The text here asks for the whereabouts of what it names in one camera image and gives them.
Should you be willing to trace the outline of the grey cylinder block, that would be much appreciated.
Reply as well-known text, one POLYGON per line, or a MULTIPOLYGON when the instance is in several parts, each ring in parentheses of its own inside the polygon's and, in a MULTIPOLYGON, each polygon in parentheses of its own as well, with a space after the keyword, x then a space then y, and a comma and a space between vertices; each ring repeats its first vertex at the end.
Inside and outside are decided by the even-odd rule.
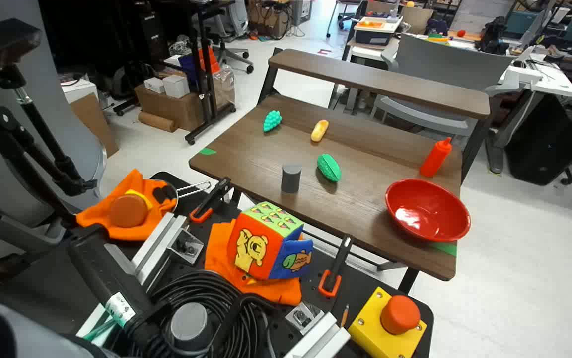
POLYGON ((289 163, 283 167, 283 191, 297 193, 301 189, 303 167, 289 163))

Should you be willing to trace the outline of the green toy vegetable centre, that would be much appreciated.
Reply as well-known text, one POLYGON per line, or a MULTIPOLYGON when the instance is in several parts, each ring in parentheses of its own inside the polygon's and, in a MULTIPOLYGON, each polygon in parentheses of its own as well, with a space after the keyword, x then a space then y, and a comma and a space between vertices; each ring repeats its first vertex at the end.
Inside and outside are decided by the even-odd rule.
POLYGON ((330 153, 323 153, 319 157, 319 171, 330 183, 340 183, 342 181, 342 167, 330 153))

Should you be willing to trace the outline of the teal green toy vegetable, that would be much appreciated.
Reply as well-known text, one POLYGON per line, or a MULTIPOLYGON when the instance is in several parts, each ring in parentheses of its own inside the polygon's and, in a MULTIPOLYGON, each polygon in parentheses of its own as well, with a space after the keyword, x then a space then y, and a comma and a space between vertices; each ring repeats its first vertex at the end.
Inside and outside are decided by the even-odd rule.
POLYGON ((271 133, 271 131, 279 129, 281 123, 283 123, 283 113, 277 111, 277 109, 273 109, 273 111, 269 111, 267 117, 265 117, 263 131, 265 131, 265 133, 271 133))

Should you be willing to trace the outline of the colourful soft toy cube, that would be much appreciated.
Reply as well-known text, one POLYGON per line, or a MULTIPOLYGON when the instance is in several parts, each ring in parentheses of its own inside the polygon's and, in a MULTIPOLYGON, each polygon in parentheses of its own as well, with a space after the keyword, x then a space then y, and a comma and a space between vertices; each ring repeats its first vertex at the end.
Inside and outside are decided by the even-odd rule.
POLYGON ((305 223, 269 201, 243 211, 229 237, 231 262, 259 280, 301 278, 313 252, 305 223))

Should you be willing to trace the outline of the wooden table with shelf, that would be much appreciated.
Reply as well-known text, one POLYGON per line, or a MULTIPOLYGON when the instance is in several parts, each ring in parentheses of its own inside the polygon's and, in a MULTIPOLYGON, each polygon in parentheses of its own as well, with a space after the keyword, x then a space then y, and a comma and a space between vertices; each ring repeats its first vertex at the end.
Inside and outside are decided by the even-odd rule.
POLYGON ((396 95, 402 83, 390 69, 279 50, 269 60, 257 107, 209 145, 211 155, 193 157, 191 167, 215 179, 229 177, 237 191, 255 201, 273 201, 315 227, 354 239, 384 258, 382 268, 402 262, 404 288, 410 288, 422 272, 440 280, 454 278, 458 258, 408 239, 396 229, 386 207, 386 189, 414 177, 434 141, 289 97, 275 89, 275 79, 283 71, 386 95, 396 95), (273 109, 283 113, 283 123, 265 133, 263 123, 273 109), (328 119, 330 127, 321 143, 313 143, 311 133, 321 119, 328 119), (340 183, 330 183, 319 171, 323 153, 340 163, 340 183), (283 191, 283 167, 289 163, 303 167, 297 193, 283 191))

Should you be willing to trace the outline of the orange black clamp left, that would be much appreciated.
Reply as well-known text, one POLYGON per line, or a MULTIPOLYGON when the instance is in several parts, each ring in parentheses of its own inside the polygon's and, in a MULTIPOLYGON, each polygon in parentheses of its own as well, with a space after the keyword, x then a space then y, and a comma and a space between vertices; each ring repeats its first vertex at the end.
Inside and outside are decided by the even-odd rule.
POLYGON ((229 189, 231 179, 223 177, 215 189, 189 213, 189 221, 197 225, 205 223, 229 189))

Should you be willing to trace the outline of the orange black clamp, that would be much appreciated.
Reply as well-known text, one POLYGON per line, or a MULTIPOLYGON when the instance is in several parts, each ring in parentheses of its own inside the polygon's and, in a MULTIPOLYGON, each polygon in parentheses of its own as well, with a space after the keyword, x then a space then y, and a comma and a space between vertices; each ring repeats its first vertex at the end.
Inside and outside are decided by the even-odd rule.
POLYGON ((229 189, 231 179, 223 177, 215 189, 189 213, 189 221, 197 225, 205 223, 229 189))
POLYGON ((338 252, 334 256, 332 266, 323 272, 321 282, 319 282, 319 292, 325 298, 336 298, 338 296, 340 286, 342 286, 342 270, 346 266, 346 258, 350 254, 350 248, 352 248, 352 239, 346 237, 340 243, 340 248, 338 248, 338 252))

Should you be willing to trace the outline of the orange cloth under cube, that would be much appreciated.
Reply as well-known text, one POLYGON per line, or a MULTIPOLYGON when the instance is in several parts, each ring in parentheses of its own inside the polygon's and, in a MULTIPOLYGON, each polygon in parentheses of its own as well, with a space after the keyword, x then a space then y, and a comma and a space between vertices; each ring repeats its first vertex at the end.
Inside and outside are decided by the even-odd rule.
POLYGON ((243 272, 229 256, 229 235, 235 223, 215 223, 209 233, 205 268, 221 274, 243 294, 257 294, 273 304, 297 306, 303 302, 303 282, 299 278, 287 280, 257 280, 243 272))

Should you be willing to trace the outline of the orange black clamp right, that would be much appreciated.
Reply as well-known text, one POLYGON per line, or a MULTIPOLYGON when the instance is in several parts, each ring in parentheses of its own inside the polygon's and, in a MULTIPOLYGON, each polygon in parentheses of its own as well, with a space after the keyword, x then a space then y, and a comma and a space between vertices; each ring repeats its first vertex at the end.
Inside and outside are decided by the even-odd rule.
POLYGON ((342 286, 342 270, 346 266, 346 258, 350 254, 350 248, 352 248, 352 239, 346 237, 340 243, 340 248, 338 248, 338 252, 334 256, 332 266, 323 272, 321 282, 319 282, 319 292, 325 298, 336 298, 338 296, 340 286, 342 286))

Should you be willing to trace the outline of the red plastic bowl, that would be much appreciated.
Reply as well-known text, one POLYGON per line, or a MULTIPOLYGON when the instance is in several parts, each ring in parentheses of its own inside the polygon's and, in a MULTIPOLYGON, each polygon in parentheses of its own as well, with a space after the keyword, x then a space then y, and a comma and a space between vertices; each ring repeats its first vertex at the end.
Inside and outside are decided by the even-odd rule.
POLYGON ((456 243, 471 229, 464 201, 446 187, 424 179, 402 179, 386 189, 392 221, 426 243, 456 243))

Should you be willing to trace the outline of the cardboard box on floor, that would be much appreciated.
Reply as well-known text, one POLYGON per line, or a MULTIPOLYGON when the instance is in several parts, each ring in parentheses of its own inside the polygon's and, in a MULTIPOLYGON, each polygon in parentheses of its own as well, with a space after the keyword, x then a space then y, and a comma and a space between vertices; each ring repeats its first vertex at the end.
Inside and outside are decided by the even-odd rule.
POLYGON ((189 77, 183 71, 148 77, 136 87, 142 105, 140 121, 164 131, 197 129, 203 117, 203 103, 189 89, 189 77))

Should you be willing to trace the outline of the orange cloth with ball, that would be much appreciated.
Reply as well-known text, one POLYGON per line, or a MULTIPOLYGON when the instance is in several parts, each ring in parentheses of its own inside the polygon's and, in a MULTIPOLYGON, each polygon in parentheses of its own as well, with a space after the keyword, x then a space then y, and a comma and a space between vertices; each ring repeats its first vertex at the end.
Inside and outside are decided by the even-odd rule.
POLYGON ((100 203, 76 215, 80 227, 102 225, 112 239, 146 241, 160 221, 178 207, 174 187, 134 169, 100 203))

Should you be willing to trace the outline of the yellow box red button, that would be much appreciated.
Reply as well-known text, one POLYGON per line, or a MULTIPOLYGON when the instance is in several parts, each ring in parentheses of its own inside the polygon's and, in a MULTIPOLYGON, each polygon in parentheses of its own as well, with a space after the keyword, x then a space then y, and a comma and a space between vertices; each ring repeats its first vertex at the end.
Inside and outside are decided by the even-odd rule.
POLYGON ((412 358, 428 332, 420 306, 378 286, 348 328, 372 358, 412 358))

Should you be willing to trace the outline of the grey office chair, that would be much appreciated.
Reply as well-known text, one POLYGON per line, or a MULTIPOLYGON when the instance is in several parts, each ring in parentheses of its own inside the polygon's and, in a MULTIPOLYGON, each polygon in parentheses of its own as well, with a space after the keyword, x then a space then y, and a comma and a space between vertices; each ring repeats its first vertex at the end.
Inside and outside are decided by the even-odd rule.
POLYGON ((372 115, 394 119, 402 129, 468 139, 475 125, 491 117, 491 99, 509 56, 464 50, 402 34, 396 56, 382 54, 392 73, 402 77, 396 95, 380 93, 372 115))

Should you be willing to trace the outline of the white desk in background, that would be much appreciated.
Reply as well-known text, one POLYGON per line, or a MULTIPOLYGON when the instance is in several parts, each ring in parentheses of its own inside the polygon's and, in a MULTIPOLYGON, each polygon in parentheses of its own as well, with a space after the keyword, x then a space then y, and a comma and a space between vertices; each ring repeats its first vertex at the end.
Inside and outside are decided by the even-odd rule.
POLYGON ((557 64, 519 58, 507 67, 495 89, 499 93, 519 93, 515 109, 497 129, 489 131, 485 141, 489 171, 501 175, 505 169, 505 149, 527 115, 545 95, 572 99, 572 81, 557 64))

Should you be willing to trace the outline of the aluminium rail bottom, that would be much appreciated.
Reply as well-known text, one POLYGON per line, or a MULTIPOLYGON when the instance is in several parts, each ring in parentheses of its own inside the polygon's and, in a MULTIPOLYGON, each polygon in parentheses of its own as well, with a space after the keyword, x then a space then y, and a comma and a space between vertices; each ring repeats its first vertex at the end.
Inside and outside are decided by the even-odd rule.
POLYGON ((350 340, 332 312, 326 312, 285 358, 334 358, 350 340))

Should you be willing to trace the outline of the aluminium rail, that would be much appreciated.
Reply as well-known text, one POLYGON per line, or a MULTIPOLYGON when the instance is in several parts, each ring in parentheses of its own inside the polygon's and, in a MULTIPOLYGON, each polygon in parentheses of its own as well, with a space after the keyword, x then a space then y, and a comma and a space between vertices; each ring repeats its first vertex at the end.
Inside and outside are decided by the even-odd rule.
POLYGON ((154 233, 144 241, 132 262, 136 264, 136 278, 140 282, 146 282, 156 264, 166 254, 168 246, 180 237, 187 217, 174 213, 168 213, 160 225, 154 229, 154 233))
POLYGON ((350 340, 332 312, 326 312, 285 358, 334 358, 350 340))

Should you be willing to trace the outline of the aluminium rail left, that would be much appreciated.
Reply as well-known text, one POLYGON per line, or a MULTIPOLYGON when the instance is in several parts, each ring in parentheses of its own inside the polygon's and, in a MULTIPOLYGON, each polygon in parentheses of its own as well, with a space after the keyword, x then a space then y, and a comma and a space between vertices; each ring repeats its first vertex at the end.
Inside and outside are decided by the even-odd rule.
POLYGON ((154 229, 154 233, 144 241, 132 262, 136 264, 136 278, 140 282, 146 282, 156 264, 166 254, 168 246, 180 237, 187 217, 174 213, 168 213, 160 225, 154 229))

